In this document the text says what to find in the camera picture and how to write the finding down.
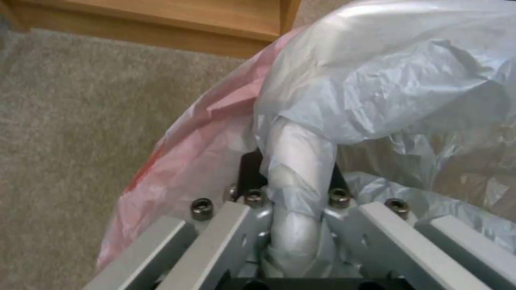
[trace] beige carpet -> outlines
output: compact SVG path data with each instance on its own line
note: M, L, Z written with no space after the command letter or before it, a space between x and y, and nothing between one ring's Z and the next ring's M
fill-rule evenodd
M346 0L303 0L296 26ZM240 59L0 22L0 289L80 289L118 195Z

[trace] clear plastic sheet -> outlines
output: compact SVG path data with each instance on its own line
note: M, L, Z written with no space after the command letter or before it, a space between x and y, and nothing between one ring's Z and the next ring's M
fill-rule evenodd
M321 147L290 152L295 162L283 145L268 148L286 119L343 145L346 171L362 167L514 220L515 25L515 3L482 0L359 1L319 20L282 51L255 105L264 173L283 165L300 184L319 185L283 200L326 199L326 183L305 174L331 166ZM319 158L298 165L311 154Z

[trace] nut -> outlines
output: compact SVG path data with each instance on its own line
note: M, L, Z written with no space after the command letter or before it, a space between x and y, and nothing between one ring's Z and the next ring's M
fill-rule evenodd
M334 208L347 208L351 200L351 193L343 188L332 188L329 192L328 204Z
M385 206L402 219L407 219L409 217L410 207L403 199L389 198L385 201Z
M213 203L207 198L196 199L190 206L190 212L194 220L209 220L213 217Z
M244 194L244 203L252 208L263 206L264 193L261 189L251 189Z

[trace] wooden furniture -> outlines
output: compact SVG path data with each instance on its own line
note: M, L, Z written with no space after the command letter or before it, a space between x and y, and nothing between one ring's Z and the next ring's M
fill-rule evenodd
M31 27L247 58L290 30L300 0L0 0Z

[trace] gray metal bar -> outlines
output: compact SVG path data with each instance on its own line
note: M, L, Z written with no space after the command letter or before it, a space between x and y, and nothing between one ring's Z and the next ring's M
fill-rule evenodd
M342 214L325 211L325 218L368 278L397 272L416 289L490 289L383 204L346 214L342 220Z
M516 257L453 216L415 228L493 289L516 289Z
M83 290L151 289L195 238L192 225L162 216Z
M258 224L250 207L227 202L157 289L214 289L227 271L236 277L255 246Z

